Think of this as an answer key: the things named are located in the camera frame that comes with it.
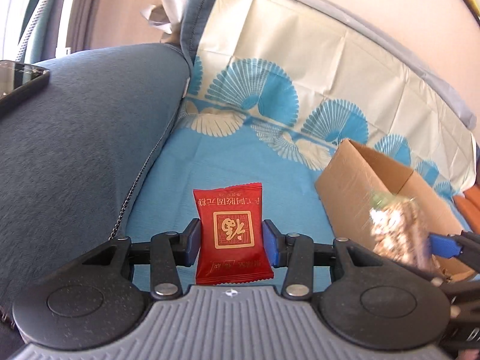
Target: orange object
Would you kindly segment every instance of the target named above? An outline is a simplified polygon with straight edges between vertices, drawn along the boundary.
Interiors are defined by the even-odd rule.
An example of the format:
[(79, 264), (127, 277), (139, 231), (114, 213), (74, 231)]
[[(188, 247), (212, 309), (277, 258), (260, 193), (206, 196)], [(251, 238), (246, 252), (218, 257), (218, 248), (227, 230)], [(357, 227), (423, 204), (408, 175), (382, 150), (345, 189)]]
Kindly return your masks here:
[(193, 190), (202, 224), (197, 284), (273, 278), (263, 248), (262, 185)]
[(480, 187), (475, 184), (472, 188), (466, 190), (463, 193), (465, 197), (480, 210)]
[(472, 231), (476, 234), (480, 234), (480, 210), (470, 200), (465, 199), (462, 196), (454, 196), (453, 201)]

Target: phone screen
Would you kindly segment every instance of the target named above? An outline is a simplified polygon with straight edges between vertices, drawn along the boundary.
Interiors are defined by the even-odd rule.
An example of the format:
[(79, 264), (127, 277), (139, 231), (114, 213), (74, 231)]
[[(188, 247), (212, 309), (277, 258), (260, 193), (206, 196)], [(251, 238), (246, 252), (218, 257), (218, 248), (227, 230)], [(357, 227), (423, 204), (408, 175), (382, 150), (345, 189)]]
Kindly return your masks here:
[(0, 61), (0, 99), (43, 75), (45, 69), (30, 64)]

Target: red snack packet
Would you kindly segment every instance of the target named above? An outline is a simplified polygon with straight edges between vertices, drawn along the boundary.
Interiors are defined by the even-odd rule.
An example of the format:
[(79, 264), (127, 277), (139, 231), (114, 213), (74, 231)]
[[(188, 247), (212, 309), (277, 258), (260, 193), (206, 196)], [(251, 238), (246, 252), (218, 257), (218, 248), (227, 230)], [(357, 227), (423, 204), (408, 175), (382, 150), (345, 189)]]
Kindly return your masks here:
[(263, 248), (261, 183), (193, 190), (193, 195), (202, 224), (196, 283), (273, 278)]

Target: plastic bag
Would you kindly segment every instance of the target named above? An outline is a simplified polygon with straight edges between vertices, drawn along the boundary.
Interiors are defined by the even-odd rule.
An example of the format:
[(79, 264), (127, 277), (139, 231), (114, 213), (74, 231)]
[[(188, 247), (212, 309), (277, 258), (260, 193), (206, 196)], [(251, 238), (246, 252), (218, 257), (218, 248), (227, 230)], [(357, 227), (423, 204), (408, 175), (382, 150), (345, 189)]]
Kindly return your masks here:
[(429, 234), (415, 201), (391, 193), (374, 193), (371, 203), (373, 251), (403, 264), (435, 271)]
[(263, 248), (262, 185), (194, 190), (193, 195), (202, 224), (196, 283), (273, 278)]

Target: round black disc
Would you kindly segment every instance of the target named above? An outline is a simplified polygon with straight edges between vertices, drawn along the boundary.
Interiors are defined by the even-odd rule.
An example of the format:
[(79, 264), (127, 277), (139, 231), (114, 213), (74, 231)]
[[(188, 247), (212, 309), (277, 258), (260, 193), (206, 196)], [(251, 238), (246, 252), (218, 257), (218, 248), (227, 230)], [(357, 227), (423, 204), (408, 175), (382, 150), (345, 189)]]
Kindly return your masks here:
[(99, 347), (140, 319), (143, 296), (118, 273), (81, 266), (25, 290), (13, 306), (23, 337), (57, 350)]
[(428, 281), (397, 267), (352, 268), (322, 295), (320, 311), (340, 336), (372, 350), (411, 350), (438, 340), (450, 303)]

